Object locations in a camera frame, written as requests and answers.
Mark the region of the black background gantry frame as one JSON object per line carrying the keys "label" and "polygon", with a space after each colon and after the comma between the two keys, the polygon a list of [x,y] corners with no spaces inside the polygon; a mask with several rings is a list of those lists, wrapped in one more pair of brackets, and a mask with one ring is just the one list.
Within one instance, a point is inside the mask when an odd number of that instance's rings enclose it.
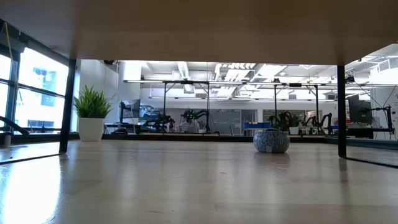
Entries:
{"label": "black background gantry frame", "polygon": [[167,85],[169,83],[172,83],[172,86],[170,88],[173,88],[173,86],[177,83],[181,84],[181,85],[194,85],[194,84],[198,84],[199,86],[201,85],[207,85],[207,89],[205,90],[207,97],[206,97],[206,124],[205,124],[205,128],[206,128],[206,133],[211,133],[211,128],[210,128],[210,97],[209,97],[209,90],[210,90],[210,83],[209,81],[194,81],[194,80],[163,80],[162,83],[164,84],[164,96],[163,96],[163,114],[166,115],[166,96],[167,96],[167,92],[169,91],[169,89],[167,89]]}
{"label": "black background gantry frame", "polygon": [[318,98],[318,85],[317,84],[309,84],[309,83],[275,83],[274,84],[274,113],[275,116],[278,117],[278,113],[277,113],[277,87],[281,86],[282,88],[285,87],[289,87],[289,88],[301,88],[301,87],[305,87],[309,90],[310,93],[312,93],[313,95],[315,95],[315,103],[316,103],[316,107],[315,107],[315,111],[316,111],[316,115],[315,115],[315,122],[319,121],[319,98]]}

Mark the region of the blue patterned candle bowl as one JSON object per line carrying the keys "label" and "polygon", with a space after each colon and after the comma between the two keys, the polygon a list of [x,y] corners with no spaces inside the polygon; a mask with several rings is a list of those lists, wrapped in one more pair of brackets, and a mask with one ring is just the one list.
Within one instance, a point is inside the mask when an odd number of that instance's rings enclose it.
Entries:
{"label": "blue patterned candle bowl", "polygon": [[289,133],[276,128],[254,132],[253,144],[258,152],[284,154],[290,146]]}

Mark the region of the wooden riser shelf black legs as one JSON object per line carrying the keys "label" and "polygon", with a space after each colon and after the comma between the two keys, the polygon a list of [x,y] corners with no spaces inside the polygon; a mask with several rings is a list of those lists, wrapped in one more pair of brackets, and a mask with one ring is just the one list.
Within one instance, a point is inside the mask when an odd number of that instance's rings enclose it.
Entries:
{"label": "wooden riser shelf black legs", "polygon": [[0,0],[0,20],[65,57],[60,152],[79,59],[334,65],[346,157],[345,65],[398,42],[398,0]]}

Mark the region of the black window frame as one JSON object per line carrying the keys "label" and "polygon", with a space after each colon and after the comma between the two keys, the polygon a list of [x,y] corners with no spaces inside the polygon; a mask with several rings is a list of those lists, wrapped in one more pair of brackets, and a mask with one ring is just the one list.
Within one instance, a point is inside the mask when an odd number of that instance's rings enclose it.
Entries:
{"label": "black window frame", "polygon": [[63,120],[68,62],[0,19],[0,117],[29,133],[56,133]]}

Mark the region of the blue storage bins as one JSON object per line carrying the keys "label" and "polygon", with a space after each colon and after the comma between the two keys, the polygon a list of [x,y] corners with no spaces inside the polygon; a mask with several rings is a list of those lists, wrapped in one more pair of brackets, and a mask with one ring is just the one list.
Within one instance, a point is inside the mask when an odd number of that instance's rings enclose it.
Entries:
{"label": "blue storage bins", "polygon": [[263,123],[247,122],[244,124],[244,129],[267,129],[270,128],[270,126],[271,126],[270,122],[263,122]]}

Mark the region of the black aluminium table frame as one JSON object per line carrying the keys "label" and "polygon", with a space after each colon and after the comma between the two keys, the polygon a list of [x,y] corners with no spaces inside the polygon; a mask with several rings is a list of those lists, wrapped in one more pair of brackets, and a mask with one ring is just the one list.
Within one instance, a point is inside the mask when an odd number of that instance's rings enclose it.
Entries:
{"label": "black aluminium table frame", "polygon": [[[188,134],[172,134],[172,135],[113,135],[104,134],[103,140],[127,140],[127,141],[200,141],[200,142],[253,142],[252,137],[246,136],[211,136],[211,135],[188,135]],[[14,134],[11,136],[13,144],[29,144],[56,142],[60,140],[59,134],[30,134],[21,135]],[[337,138],[326,138],[319,136],[309,137],[290,137],[291,143],[322,143],[322,144],[338,144]],[[393,140],[375,140],[375,139],[347,139],[347,146],[368,147],[376,149],[386,149],[398,151],[398,141]]]}

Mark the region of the green plant in white pot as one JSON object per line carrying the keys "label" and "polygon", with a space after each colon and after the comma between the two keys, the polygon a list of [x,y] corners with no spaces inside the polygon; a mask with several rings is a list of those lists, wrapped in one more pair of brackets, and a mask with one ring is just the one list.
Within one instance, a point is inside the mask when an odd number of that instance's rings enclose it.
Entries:
{"label": "green plant in white pot", "polygon": [[78,116],[78,134],[83,142],[97,142],[104,133],[104,121],[112,110],[112,104],[104,91],[85,85],[79,97],[74,97],[74,109]]}

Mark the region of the black background monitor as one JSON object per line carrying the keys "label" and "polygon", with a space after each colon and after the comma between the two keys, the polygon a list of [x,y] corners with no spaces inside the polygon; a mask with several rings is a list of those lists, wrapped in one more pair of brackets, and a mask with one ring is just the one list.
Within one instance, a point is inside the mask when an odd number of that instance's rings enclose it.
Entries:
{"label": "black background monitor", "polygon": [[119,122],[123,123],[124,119],[139,118],[140,100],[123,100],[119,104]]}
{"label": "black background monitor", "polygon": [[371,102],[360,100],[358,95],[348,98],[349,117],[352,123],[372,123]]}

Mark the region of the small grey cylinder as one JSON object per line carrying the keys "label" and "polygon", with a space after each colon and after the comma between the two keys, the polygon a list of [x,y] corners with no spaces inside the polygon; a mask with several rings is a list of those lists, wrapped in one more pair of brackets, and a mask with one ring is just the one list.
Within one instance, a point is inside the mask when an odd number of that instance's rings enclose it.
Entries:
{"label": "small grey cylinder", "polygon": [[11,145],[12,133],[0,133],[0,148],[7,148]]}

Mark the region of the person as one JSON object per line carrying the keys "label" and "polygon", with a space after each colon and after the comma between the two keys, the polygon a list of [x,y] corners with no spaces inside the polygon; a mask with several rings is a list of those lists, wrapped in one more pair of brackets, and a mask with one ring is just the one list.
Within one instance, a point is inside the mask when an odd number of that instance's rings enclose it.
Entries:
{"label": "person", "polygon": [[196,120],[186,120],[178,126],[181,133],[199,133],[200,125]]}

